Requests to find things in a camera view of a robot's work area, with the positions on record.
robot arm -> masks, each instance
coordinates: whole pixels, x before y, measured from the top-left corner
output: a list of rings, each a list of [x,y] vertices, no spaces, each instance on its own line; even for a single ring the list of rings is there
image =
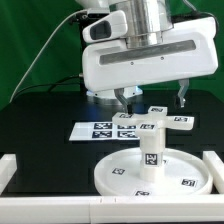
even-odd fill
[[[83,54],[86,87],[116,90],[127,108],[123,88],[179,80],[176,102],[184,107],[189,78],[214,74],[218,68],[215,19],[173,23],[167,0],[109,4],[111,13],[83,31],[91,43]]]

white platform edge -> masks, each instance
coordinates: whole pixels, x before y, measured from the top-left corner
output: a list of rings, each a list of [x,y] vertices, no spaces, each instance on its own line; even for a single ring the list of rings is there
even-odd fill
[[[9,178],[16,160],[3,158]],[[208,222],[224,221],[223,211],[224,195],[0,198],[1,224]]]
[[[0,160],[0,195],[17,170],[16,156],[6,154]]]
[[[224,164],[216,152],[203,153],[203,161],[214,178],[214,185],[220,194],[224,194]]]

white circular plate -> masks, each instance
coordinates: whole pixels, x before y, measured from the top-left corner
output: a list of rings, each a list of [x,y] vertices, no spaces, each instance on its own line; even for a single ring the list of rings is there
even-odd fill
[[[102,159],[96,166],[95,186],[103,196],[150,196],[209,194],[213,178],[202,160],[166,149],[164,178],[150,183],[140,178],[139,148],[122,150]]]

black table surface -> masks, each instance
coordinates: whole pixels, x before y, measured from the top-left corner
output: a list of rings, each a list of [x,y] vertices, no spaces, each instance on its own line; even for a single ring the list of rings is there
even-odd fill
[[[189,91],[184,109],[174,108],[176,91],[146,91],[134,112],[167,106],[168,115],[194,116],[192,131],[167,130],[167,147],[202,157],[224,158],[224,103],[209,92]],[[2,197],[95,196],[94,167],[106,155],[137,147],[136,141],[70,142],[75,122],[111,121],[121,106],[87,102],[79,92],[28,93],[0,112],[0,154],[15,153],[18,170]]]

white stand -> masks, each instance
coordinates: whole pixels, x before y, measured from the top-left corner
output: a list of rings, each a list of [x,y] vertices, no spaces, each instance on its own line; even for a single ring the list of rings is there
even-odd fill
[[[115,124],[137,125],[140,149],[105,157],[95,169],[95,185],[103,196],[209,194],[213,177],[200,159],[165,148],[165,129],[191,130],[192,117],[167,117],[167,108],[151,107],[147,115],[118,113]]]

